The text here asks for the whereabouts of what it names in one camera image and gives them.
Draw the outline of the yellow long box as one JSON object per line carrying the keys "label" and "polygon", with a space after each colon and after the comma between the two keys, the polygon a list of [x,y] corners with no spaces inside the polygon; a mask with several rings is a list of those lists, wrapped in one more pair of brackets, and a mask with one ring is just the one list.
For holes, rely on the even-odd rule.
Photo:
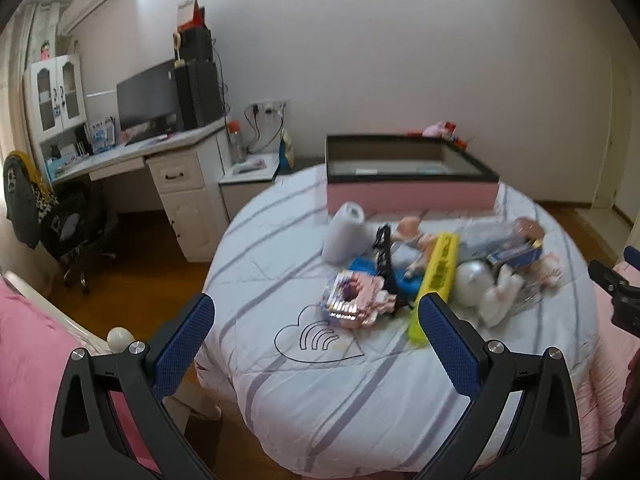
{"label": "yellow long box", "polygon": [[431,255],[427,257],[425,274],[416,295],[408,328],[409,340],[418,347],[428,344],[419,323],[420,301],[429,292],[437,292],[442,300],[448,300],[456,276],[459,244],[459,235],[451,232],[440,232],[432,244]]}

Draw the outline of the white bedside table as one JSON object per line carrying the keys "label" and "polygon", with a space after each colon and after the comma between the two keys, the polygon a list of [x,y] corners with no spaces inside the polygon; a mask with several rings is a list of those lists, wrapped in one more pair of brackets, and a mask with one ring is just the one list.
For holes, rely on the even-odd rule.
{"label": "white bedside table", "polygon": [[219,181],[219,188],[229,220],[276,180],[279,157],[274,153],[248,155],[245,162],[234,164]]}

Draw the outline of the silver round ball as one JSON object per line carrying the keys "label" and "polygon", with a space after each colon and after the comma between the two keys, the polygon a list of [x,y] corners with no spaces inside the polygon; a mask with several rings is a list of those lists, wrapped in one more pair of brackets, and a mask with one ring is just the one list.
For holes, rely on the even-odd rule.
{"label": "silver round ball", "polygon": [[454,279],[454,299],[465,308],[474,308],[480,304],[495,285],[494,274],[485,261],[470,260],[460,263]]}

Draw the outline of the pink black storage box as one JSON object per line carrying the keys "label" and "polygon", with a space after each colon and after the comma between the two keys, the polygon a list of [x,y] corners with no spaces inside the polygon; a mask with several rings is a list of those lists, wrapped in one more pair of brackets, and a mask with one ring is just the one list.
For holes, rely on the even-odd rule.
{"label": "pink black storage box", "polygon": [[408,134],[326,137],[326,206],[366,214],[477,211],[495,205],[499,175],[456,144]]}

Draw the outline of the pink doll figure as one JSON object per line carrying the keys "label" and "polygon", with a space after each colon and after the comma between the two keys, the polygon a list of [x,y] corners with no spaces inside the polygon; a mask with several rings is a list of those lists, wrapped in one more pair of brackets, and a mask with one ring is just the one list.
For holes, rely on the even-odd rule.
{"label": "pink doll figure", "polygon": [[401,270],[404,278],[411,280],[423,275],[432,258],[437,235],[424,233],[418,217],[402,218],[392,232],[392,265]]}

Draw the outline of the white paper roll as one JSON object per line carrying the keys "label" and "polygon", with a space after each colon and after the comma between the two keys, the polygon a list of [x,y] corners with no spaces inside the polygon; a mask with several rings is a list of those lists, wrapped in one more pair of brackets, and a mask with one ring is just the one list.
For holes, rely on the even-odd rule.
{"label": "white paper roll", "polygon": [[366,215],[356,203],[344,203],[331,219],[322,247],[322,259],[337,266],[367,251],[369,231]]}

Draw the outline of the pink bed cover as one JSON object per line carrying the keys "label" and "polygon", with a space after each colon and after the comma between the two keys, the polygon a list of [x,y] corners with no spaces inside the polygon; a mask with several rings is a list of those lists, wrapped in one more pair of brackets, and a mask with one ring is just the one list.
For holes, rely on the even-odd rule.
{"label": "pink bed cover", "polygon": [[49,477],[50,434],[58,389],[76,348],[92,356],[134,341],[116,327],[102,339],[12,272],[1,275],[1,421],[26,460]]}

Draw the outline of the blue toothpaste box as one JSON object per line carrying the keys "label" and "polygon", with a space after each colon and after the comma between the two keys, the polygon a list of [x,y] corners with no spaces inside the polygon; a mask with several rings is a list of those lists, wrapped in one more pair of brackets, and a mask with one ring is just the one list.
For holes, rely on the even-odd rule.
{"label": "blue toothpaste box", "polygon": [[508,249],[498,250],[486,257],[486,260],[493,268],[500,266],[510,266],[512,269],[521,269],[531,266],[541,258],[542,243],[540,240],[530,240],[529,242]]}

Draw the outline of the pink plush toy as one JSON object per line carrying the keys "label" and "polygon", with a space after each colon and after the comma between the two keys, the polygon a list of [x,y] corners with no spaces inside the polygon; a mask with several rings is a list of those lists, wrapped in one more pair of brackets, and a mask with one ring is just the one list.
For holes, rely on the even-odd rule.
{"label": "pink plush toy", "polygon": [[448,122],[436,122],[436,124],[426,127],[422,132],[422,136],[426,136],[427,138],[442,138],[448,133]]}

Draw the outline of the white glass door cabinet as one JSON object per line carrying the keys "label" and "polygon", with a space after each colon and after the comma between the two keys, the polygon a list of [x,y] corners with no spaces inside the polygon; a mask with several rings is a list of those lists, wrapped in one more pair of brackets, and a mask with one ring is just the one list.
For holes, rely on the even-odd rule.
{"label": "white glass door cabinet", "polygon": [[87,120],[78,54],[35,62],[24,73],[24,97],[32,142],[41,144]]}

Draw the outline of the white wall power strip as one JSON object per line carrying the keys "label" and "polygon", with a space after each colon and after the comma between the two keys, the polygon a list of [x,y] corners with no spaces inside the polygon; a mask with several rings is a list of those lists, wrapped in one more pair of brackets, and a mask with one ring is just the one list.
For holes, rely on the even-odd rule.
{"label": "white wall power strip", "polygon": [[277,114],[284,115],[288,107],[288,100],[256,101],[248,104],[248,109],[253,115]]}

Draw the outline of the yellow snack bag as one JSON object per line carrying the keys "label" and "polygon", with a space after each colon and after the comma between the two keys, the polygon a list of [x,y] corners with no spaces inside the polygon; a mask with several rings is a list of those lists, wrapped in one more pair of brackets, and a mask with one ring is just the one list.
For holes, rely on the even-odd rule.
{"label": "yellow snack bag", "polygon": [[295,155],[291,135],[288,130],[283,129],[280,135],[279,144],[279,170],[287,172],[295,167]]}

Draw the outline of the orange cap water bottle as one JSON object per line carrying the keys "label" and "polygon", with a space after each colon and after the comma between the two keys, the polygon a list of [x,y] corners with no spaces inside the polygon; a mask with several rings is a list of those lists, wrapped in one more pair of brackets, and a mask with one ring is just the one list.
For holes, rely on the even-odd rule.
{"label": "orange cap water bottle", "polygon": [[246,161],[246,149],[241,132],[241,124],[238,120],[228,123],[228,139],[231,158],[235,164],[242,164]]}

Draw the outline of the black office chair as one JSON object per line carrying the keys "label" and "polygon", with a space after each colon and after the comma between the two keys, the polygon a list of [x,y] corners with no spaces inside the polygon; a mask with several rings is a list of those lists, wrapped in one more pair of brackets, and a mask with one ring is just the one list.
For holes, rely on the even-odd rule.
{"label": "black office chair", "polygon": [[103,194],[80,184],[56,196],[20,151],[3,162],[3,193],[17,240],[32,249],[43,247],[63,271],[64,285],[78,283],[87,295],[89,263],[116,257],[106,249],[106,238],[117,226],[117,214]]}

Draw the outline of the white computer desk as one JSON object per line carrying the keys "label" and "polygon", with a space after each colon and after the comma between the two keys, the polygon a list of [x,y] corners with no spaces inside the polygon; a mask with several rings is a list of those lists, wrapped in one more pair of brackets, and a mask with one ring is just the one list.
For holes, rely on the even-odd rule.
{"label": "white computer desk", "polygon": [[186,261],[209,262],[229,224],[220,181],[230,167],[226,121],[218,119],[92,155],[53,185],[86,180],[120,212],[161,210]]}

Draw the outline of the black speaker box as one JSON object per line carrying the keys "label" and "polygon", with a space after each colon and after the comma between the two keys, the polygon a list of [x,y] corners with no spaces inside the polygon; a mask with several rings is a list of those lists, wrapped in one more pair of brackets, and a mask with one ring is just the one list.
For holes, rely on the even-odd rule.
{"label": "black speaker box", "polygon": [[206,26],[192,26],[178,32],[179,54],[185,61],[211,61],[213,59],[212,34]]}

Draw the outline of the black computer tower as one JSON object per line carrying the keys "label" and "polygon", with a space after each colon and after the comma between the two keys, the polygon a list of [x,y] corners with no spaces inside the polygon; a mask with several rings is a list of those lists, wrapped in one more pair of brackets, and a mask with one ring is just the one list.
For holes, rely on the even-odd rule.
{"label": "black computer tower", "polygon": [[213,61],[189,61],[174,67],[180,120],[184,130],[205,127],[224,117],[218,70]]}

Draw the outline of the white striped quilt cover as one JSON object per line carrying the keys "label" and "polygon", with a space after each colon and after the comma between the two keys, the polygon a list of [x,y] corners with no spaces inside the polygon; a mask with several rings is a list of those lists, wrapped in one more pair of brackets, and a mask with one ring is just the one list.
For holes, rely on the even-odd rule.
{"label": "white striped quilt cover", "polygon": [[[373,209],[365,198],[347,200],[376,223],[426,214],[427,233],[460,229],[476,216],[410,210],[407,192],[383,191]],[[507,184],[500,183],[494,209],[474,220],[518,217],[546,231],[544,253],[562,266],[559,287],[493,330],[478,331],[514,352],[558,347],[577,388],[597,340],[587,263],[547,211]],[[433,349],[409,340],[406,309],[356,332],[322,318],[319,301],[340,270],[321,259],[330,219],[323,166],[284,178],[235,215],[205,281],[216,318],[196,355],[196,376],[214,398],[238,404],[265,453],[294,474],[341,479],[418,471],[469,401],[456,393]]]}

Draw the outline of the white plush toy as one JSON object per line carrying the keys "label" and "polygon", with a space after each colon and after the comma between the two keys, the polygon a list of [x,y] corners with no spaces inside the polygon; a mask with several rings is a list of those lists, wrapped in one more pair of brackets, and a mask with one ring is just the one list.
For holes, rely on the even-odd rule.
{"label": "white plush toy", "polygon": [[506,264],[498,273],[497,283],[490,286],[477,308],[480,320],[489,328],[500,324],[514,305],[523,288],[524,278]]}

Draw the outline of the red toy box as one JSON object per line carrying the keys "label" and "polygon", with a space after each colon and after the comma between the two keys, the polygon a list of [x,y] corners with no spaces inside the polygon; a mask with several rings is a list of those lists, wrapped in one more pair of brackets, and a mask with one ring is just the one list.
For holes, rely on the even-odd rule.
{"label": "red toy box", "polygon": [[[457,135],[457,125],[454,124],[453,122],[448,122],[448,128],[449,128],[449,133],[446,134],[446,136],[443,136],[442,138],[435,138],[435,139],[445,140],[447,142],[454,144],[457,148],[461,148],[462,151],[465,151],[468,148],[468,142],[461,139],[460,136]],[[412,130],[412,131],[408,131],[407,134],[408,136],[422,136],[422,132],[423,130]]]}

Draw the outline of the black computer monitor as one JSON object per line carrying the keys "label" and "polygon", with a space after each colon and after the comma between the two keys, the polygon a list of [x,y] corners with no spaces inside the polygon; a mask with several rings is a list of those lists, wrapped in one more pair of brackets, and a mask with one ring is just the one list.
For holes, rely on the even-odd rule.
{"label": "black computer monitor", "polygon": [[180,116],[175,63],[160,63],[116,84],[116,99],[126,145],[175,132]]}

